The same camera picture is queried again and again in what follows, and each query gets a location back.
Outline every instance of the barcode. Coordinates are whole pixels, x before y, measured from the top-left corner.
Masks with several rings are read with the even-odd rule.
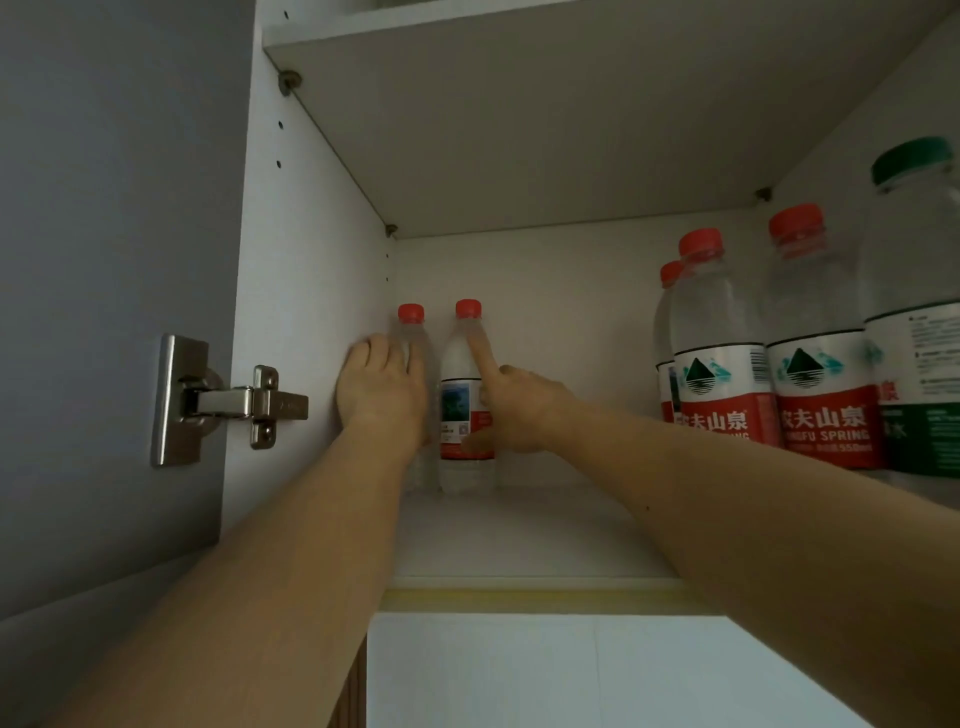
[[[754,381],[757,384],[770,383],[770,365],[767,364],[766,352],[750,352],[750,368],[754,371]]]

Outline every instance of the green bottle cap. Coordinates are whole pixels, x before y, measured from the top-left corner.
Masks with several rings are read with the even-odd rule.
[[[953,159],[950,143],[942,136],[922,136],[888,149],[876,158],[871,174],[874,184],[880,186],[904,172],[923,169]]]

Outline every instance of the cabinet door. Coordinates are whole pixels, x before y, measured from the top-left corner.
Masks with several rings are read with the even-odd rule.
[[[254,0],[0,7],[0,618],[214,543],[154,470],[160,336],[229,376]]]

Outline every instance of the red bottle label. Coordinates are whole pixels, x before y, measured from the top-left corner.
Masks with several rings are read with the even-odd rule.
[[[841,468],[886,467],[883,420],[862,330],[767,348],[788,449]]]
[[[777,397],[788,449],[841,468],[886,467],[876,388],[814,397]]]
[[[773,395],[740,395],[728,400],[684,402],[682,425],[755,443],[782,447]]]
[[[729,344],[676,358],[682,425],[782,447],[766,354],[759,344]]]
[[[471,432],[493,424],[490,411],[480,402],[479,379],[447,379],[440,385],[440,456],[443,460],[490,460],[488,452],[467,454],[460,443]]]
[[[672,359],[657,365],[657,384],[663,421],[675,422],[680,416],[680,388],[677,384],[677,368]]]

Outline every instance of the forearm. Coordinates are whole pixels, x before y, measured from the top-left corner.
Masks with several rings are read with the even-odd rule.
[[[182,580],[54,725],[324,724],[390,575],[409,458],[348,427]]]
[[[550,448],[726,614],[877,725],[960,709],[957,514],[812,458],[569,406]]]

